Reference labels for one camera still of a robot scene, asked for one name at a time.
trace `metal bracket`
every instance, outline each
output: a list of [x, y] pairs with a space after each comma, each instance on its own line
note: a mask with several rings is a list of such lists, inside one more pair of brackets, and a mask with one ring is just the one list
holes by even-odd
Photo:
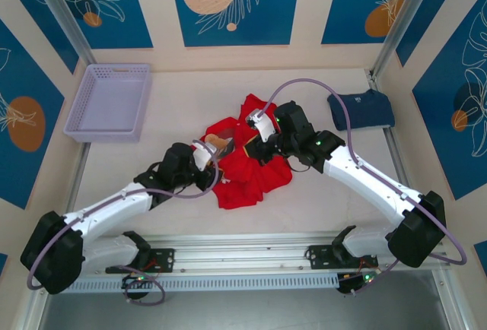
[[311, 269], [350, 269], [361, 266], [363, 268], [376, 268], [379, 262], [370, 255], [355, 258], [350, 256], [346, 261], [340, 261], [333, 253], [334, 245], [312, 245], [306, 251], [306, 259], [310, 261]]
[[[140, 268], [145, 273], [172, 273], [174, 264], [174, 249], [151, 249], [148, 253], [148, 262], [144, 268]], [[124, 269], [109, 267], [105, 270], [107, 274], [129, 273]]]

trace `red cloth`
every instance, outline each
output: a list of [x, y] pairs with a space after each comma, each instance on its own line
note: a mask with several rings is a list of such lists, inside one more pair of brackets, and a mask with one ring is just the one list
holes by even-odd
[[[291, 170], [282, 157], [275, 157], [261, 167], [259, 162], [249, 158], [244, 150], [244, 145], [258, 134], [257, 130], [247, 125], [245, 118], [255, 109], [262, 109], [265, 105], [266, 102], [249, 94], [240, 108], [238, 120], [227, 117], [206, 130], [206, 135], [218, 135], [224, 130], [234, 130], [235, 150], [219, 160], [218, 166], [224, 172], [223, 180], [213, 188], [220, 208], [233, 209], [256, 205], [258, 201], [263, 200], [263, 193], [285, 186], [292, 179]], [[271, 104], [266, 114], [271, 117], [277, 128], [273, 117], [275, 108], [276, 105]]]

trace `white table surface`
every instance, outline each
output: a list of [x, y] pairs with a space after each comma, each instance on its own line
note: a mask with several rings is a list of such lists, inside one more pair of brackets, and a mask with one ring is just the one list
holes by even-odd
[[[125, 187], [151, 163], [161, 160], [174, 142], [189, 144], [215, 122], [228, 116], [237, 118], [249, 93], [266, 100], [280, 84], [293, 78], [316, 78], [340, 94], [368, 89], [362, 69], [155, 73], [140, 142], [91, 145], [75, 209], [92, 205]], [[334, 128], [328, 95], [321, 87], [301, 83], [284, 89], [275, 102], [279, 105], [295, 100], [315, 130], [328, 129], [346, 140], [345, 134]], [[357, 154], [396, 178], [382, 129], [358, 130], [352, 137]], [[300, 168], [299, 163], [292, 163]], [[340, 182], [315, 170], [293, 175], [289, 185], [265, 195], [264, 201], [253, 207], [220, 209], [212, 192], [195, 200], [173, 198], [111, 233], [297, 233], [384, 222], [379, 211]], [[196, 192], [198, 189], [190, 187], [185, 194]]]

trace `plastic basket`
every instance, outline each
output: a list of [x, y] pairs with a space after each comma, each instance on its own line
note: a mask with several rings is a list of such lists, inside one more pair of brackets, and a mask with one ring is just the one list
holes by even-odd
[[137, 142], [151, 83], [147, 64], [89, 65], [64, 133], [78, 142]]

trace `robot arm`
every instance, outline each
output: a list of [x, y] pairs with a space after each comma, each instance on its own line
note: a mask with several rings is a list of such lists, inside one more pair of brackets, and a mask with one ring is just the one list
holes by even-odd
[[[207, 147], [216, 152], [210, 144]], [[198, 144], [195, 150], [186, 144], [176, 143], [169, 148], [160, 163], [152, 164], [146, 172], [103, 201], [79, 211], [59, 216], [51, 211], [42, 216], [21, 256], [22, 264], [31, 269], [44, 246], [67, 226], [78, 219], [47, 252], [35, 276], [50, 294], [69, 287], [80, 275], [103, 271], [114, 265], [130, 265], [141, 269], [147, 265], [151, 247], [133, 231], [117, 238], [100, 238], [108, 230], [138, 214], [157, 207], [169, 195], [145, 192], [145, 189], [175, 189], [196, 184], [206, 190], [215, 178], [209, 166], [211, 154]], [[140, 191], [126, 196], [127, 192]], [[106, 204], [99, 211], [86, 215], [92, 208]]]
[[[295, 156], [303, 165], [355, 190], [390, 222], [389, 227], [372, 230], [353, 227], [349, 230], [341, 245], [350, 255], [362, 257], [387, 251], [404, 264], [417, 268], [444, 237], [436, 225], [406, 200], [409, 197], [419, 203], [444, 224], [444, 204], [439, 195], [434, 192], [422, 195], [394, 181], [359, 156], [353, 157], [340, 137], [329, 131], [315, 132], [302, 108], [294, 101], [279, 106], [274, 112], [279, 133], [275, 133], [272, 120], [266, 114], [260, 114], [256, 110], [247, 119], [251, 127], [259, 130], [259, 136], [245, 147], [249, 157], [263, 165], [276, 155]], [[398, 188], [402, 195], [367, 173], [365, 168]]]

